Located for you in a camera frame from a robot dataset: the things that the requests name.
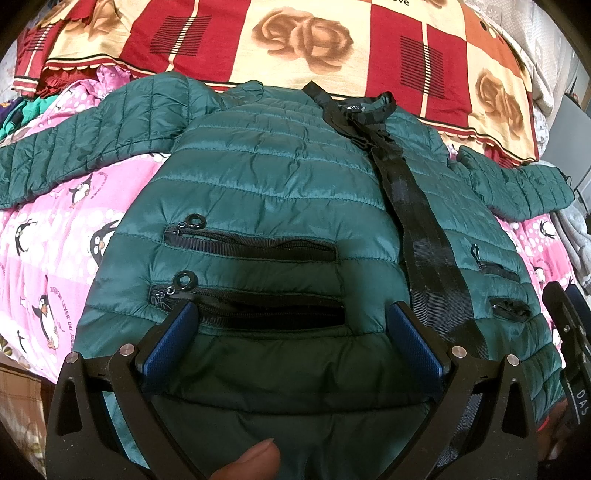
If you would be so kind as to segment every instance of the jacket pocket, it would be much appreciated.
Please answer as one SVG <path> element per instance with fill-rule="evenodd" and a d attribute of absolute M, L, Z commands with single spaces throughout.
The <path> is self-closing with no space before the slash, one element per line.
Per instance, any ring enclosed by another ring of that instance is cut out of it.
<path fill-rule="evenodd" d="M 189 215 L 184 222 L 168 227 L 164 242 L 172 247 L 238 258 L 284 261 L 336 261 L 333 243 L 284 236 L 267 238 L 209 229 L 202 215 Z"/>
<path fill-rule="evenodd" d="M 150 304 L 165 312 L 170 312 L 182 299 L 197 304 L 201 323 L 224 329 L 309 330 L 345 325 L 343 304 L 325 297 L 208 287 L 178 291 L 165 284 L 150 289 Z"/>
<path fill-rule="evenodd" d="M 472 249 L 470 250 L 474 260 L 478 265 L 478 270 L 485 275 L 496 275 L 498 277 L 506 278 L 507 280 L 520 282 L 519 275 L 511 270 L 507 270 L 503 265 L 494 263 L 494 262 L 487 262 L 485 260 L 480 259 L 480 249 L 478 245 L 473 244 Z"/>
<path fill-rule="evenodd" d="M 524 301 L 496 297 L 490 299 L 490 303 L 496 317 L 515 323 L 523 323 L 531 318 L 530 306 Z"/>

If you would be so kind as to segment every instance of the finger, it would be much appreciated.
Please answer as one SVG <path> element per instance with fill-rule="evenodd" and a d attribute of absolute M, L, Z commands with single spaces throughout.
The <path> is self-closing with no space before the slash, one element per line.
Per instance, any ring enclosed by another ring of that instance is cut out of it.
<path fill-rule="evenodd" d="M 274 480 L 280 465 L 281 454 L 273 439 L 263 440 L 235 462 L 220 468 L 210 480 Z"/>

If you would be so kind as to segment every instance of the blanket with rose pattern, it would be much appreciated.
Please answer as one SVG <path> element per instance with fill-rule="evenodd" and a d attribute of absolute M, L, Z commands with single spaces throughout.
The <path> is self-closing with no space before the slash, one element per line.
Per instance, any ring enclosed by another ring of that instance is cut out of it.
<path fill-rule="evenodd" d="M 217 90 L 390 90 L 448 144 L 507 167 L 538 158 L 529 74 L 461 0 L 63 0 L 29 33 L 14 87 L 34 95 L 45 69 L 100 64 Z"/>

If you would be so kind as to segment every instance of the green puffer jacket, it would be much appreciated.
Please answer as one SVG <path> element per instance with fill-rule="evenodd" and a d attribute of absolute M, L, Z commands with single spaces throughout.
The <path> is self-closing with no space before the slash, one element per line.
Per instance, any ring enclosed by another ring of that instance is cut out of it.
<path fill-rule="evenodd" d="M 539 421 L 563 395 L 560 358 L 525 265 L 490 209 L 508 218 L 537 215 L 566 207 L 573 193 L 549 167 L 505 174 L 464 148 L 451 162 L 437 132 L 400 108 L 386 125 L 449 238 L 489 357 L 519 357 Z M 137 343 L 166 317 L 153 293 L 181 270 L 213 292 L 330 299 L 344 307 L 344 324 L 201 325 L 168 393 L 153 402 L 207 475 L 274 437 L 281 479 L 310 469 L 325 480 L 376 478 L 429 403 L 384 331 L 386 307 L 409 302 L 409 291 L 401 235 L 366 154 L 332 130 L 301 91 L 248 82 L 218 94 L 182 75 L 159 74 L 1 149 L 0 207 L 146 152 L 172 155 L 112 237 L 74 348 L 92 357 Z M 298 259 L 194 250 L 165 234 L 192 213 L 206 218 L 218 241 L 224 234 L 288 237 L 311 247 Z M 482 260 L 519 281 L 479 271 L 474 244 Z M 522 323 L 495 317 L 491 297 L 522 300 L 532 316 Z M 113 397 L 109 408 L 130 457 L 143 463 Z"/>

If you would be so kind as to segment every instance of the metal screw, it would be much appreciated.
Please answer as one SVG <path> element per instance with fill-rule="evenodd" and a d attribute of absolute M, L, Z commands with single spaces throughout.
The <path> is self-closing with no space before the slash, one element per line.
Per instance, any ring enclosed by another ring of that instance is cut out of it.
<path fill-rule="evenodd" d="M 131 343 L 126 343 L 119 349 L 119 353 L 123 356 L 128 356 L 134 353 L 135 347 Z"/>
<path fill-rule="evenodd" d="M 513 355 L 512 353 L 507 355 L 507 361 L 513 365 L 514 367 L 516 367 L 517 365 L 519 365 L 519 359 Z"/>
<path fill-rule="evenodd" d="M 452 347 L 452 355 L 455 357 L 464 358 L 467 354 L 468 352 L 466 352 L 466 349 L 462 346 L 456 345 Z"/>
<path fill-rule="evenodd" d="M 70 352 L 66 355 L 66 363 L 67 364 L 76 363 L 79 358 L 80 358 L 80 355 L 78 355 L 78 352 Z"/>

